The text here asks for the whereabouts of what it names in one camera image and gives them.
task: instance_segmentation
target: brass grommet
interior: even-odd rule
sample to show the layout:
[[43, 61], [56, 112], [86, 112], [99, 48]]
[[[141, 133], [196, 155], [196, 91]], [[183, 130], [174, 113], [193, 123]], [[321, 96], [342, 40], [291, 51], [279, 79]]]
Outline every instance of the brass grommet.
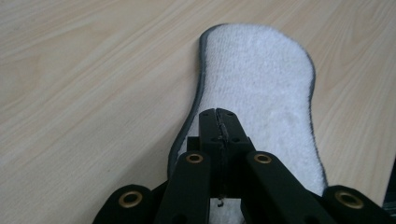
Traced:
[[257, 154], [254, 156], [254, 160], [259, 162], [259, 163], [270, 163], [272, 161], [271, 157], [265, 155], [265, 154]]
[[200, 154], [191, 154], [187, 156], [186, 160], [191, 163], [199, 163], [204, 160], [204, 157], [202, 157]]
[[345, 190], [338, 190], [335, 192], [335, 198], [337, 201], [346, 207], [350, 207], [353, 209], [361, 209], [364, 206], [363, 201], [356, 197], [355, 195], [345, 191]]
[[[134, 195], [135, 199], [132, 202], [125, 202], [125, 198], [129, 195]], [[131, 208], [140, 204], [140, 202], [142, 202], [142, 199], [143, 199], [143, 195], [139, 191], [135, 191], [135, 190], [128, 191], [120, 196], [119, 204], [121, 207]]]

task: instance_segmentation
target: white terry cloth insole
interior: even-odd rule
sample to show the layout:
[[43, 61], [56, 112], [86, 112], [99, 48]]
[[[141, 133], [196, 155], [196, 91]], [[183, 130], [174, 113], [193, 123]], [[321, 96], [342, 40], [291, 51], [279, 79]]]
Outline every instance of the white terry cloth insole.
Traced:
[[[306, 189], [322, 194], [327, 184], [310, 115], [315, 69], [298, 43], [262, 25], [213, 27], [201, 37], [200, 76], [202, 95], [171, 149], [170, 173], [176, 153], [186, 151], [187, 136], [198, 136], [195, 115], [224, 108], [238, 116], [257, 150], [276, 155]], [[217, 207], [212, 200], [211, 223], [242, 221], [239, 202]]]

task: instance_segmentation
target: wood grain surface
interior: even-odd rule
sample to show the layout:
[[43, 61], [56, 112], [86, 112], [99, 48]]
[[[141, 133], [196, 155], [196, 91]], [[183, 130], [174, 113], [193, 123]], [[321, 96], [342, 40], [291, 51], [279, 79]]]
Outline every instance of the wood grain surface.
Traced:
[[161, 184], [197, 40], [224, 22], [271, 25], [307, 49], [329, 182], [381, 204], [396, 153], [395, 15], [391, 0], [0, 1], [0, 223], [91, 223], [115, 189]]

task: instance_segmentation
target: black plastic part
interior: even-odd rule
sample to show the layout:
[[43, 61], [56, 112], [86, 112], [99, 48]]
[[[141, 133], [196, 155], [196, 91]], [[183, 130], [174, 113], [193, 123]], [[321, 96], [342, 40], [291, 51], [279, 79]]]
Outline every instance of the black plastic part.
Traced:
[[180, 155], [154, 223], [203, 224], [209, 219], [210, 159], [200, 151]]
[[355, 189], [332, 186], [325, 189], [323, 205], [339, 223], [396, 223], [381, 207]]
[[187, 151], [199, 151], [199, 137], [187, 138]]
[[248, 187], [242, 201], [251, 223], [258, 223], [254, 217], [262, 214], [270, 223], [336, 223], [276, 156], [250, 152], [245, 173]]
[[[189, 139], [188, 146], [196, 147], [197, 141]], [[211, 197], [239, 198], [240, 167], [247, 153], [255, 149], [235, 113], [218, 108], [199, 115], [199, 150], [212, 160]]]
[[[141, 201], [135, 206], [125, 208], [120, 205], [120, 198], [128, 192], [138, 192], [141, 194]], [[136, 198], [123, 198], [124, 202], [136, 201]], [[97, 214], [93, 224], [149, 224], [152, 223], [152, 213], [154, 210], [154, 199], [151, 191], [145, 187], [128, 185], [117, 189], [107, 199], [105, 205]]]

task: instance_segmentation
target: black mechanical arm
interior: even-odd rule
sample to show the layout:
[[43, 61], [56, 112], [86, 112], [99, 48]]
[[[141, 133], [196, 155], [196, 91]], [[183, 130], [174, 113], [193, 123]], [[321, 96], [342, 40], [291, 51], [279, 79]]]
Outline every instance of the black mechanical arm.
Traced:
[[237, 116], [224, 109], [199, 115], [199, 136], [189, 137], [171, 178], [154, 190], [116, 190], [94, 224], [203, 224], [210, 198], [240, 198], [247, 224], [395, 223], [355, 189], [306, 190], [274, 155], [256, 151]]

